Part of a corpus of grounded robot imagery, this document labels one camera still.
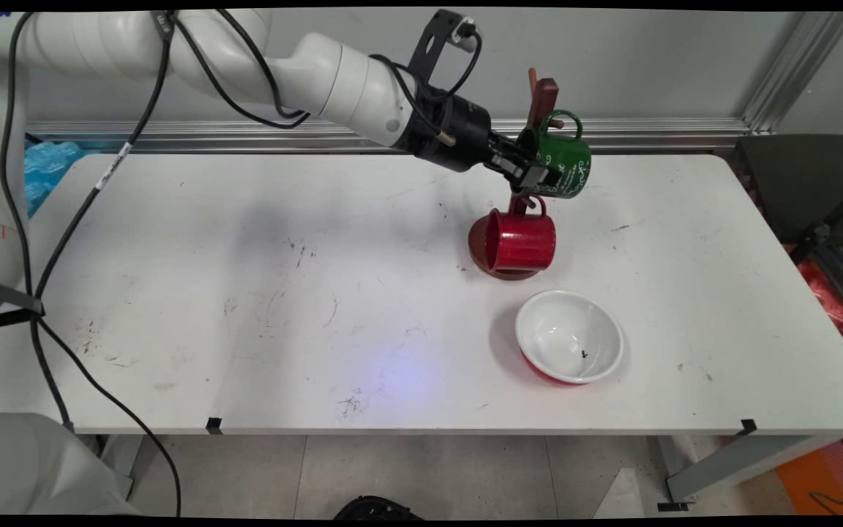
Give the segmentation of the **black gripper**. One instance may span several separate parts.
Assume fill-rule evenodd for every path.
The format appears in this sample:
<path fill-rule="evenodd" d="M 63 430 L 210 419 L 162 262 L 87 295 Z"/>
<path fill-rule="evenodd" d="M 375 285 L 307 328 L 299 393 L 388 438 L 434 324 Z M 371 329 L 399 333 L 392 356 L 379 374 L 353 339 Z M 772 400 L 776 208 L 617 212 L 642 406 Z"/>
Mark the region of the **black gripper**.
<path fill-rule="evenodd" d="M 552 176 L 539 161 L 534 130 L 520 130 L 516 138 L 492 130 L 483 107 L 453 94 L 434 101 L 428 94 L 415 97 L 420 114 L 408 125 L 408 153 L 452 171 L 483 165 L 502 174 L 513 193 L 534 193 Z"/>

